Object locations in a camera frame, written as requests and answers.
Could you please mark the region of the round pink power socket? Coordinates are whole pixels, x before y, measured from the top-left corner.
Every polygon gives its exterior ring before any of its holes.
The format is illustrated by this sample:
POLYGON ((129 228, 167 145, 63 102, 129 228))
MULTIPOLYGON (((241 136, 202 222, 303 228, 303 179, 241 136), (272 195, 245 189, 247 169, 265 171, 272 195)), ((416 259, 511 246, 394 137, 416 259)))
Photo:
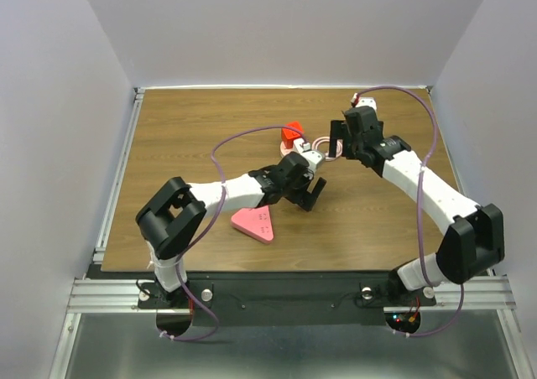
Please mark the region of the round pink power socket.
POLYGON ((293 147, 293 141, 290 143, 281 141, 279 145, 279 153, 281 157, 284 157, 285 155, 289 153, 295 153, 292 149, 293 147))

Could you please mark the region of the white cube charger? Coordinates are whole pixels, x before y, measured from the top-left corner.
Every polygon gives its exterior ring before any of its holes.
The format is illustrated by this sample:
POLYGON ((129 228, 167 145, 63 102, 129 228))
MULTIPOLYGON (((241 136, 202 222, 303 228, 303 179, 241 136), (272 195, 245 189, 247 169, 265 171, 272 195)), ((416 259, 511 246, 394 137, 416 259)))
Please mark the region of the white cube charger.
POLYGON ((307 142, 303 138, 296 138, 293 141, 293 151, 296 153, 303 153, 307 150, 307 142))

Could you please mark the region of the red cube plug adapter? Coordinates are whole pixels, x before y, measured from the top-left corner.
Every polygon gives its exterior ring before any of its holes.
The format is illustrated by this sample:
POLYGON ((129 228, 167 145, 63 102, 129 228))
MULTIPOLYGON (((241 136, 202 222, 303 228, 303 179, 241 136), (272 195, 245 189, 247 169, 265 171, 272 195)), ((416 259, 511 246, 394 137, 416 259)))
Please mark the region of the red cube plug adapter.
POLYGON ((303 134, 303 127, 298 121, 289 122, 280 130, 281 140, 287 143, 294 141, 296 138, 302 138, 303 134))

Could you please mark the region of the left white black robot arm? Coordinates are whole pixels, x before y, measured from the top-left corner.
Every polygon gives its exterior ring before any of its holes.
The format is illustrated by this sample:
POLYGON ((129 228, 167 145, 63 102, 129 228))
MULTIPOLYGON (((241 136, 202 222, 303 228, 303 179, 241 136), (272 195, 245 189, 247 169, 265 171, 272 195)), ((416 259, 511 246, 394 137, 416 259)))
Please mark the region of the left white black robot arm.
POLYGON ((187 281, 181 258, 196 242, 194 235, 206 217, 223 211, 258 209, 286 199, 310 211, 326 181, 318 179, 309 191, 325 155, 317 150, 291 152, 278 164, 252 170, 224 183, 186 183, 169 179, 138 212, 135 221, 154 264, 158 297, 176 307, 186 299, 187 281))

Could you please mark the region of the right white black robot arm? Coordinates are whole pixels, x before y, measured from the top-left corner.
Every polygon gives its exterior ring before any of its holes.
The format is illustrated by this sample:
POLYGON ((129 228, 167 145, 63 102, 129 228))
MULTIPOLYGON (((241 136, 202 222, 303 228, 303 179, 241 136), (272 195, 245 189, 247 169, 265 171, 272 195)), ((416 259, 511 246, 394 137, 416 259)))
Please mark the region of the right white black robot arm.
POLYGON ((383 122, 370 106, 350 108, 330 125, 329 154, 358 160, 415 201, 417 214, 427 214, 443 239, 438 250, 388 274, 386 297, 404 304, 422 288, 442 283, 464 284, 505 258, 503 213, 494 204, 467 198, 420 160, 400 137, 386 137, 383 122))

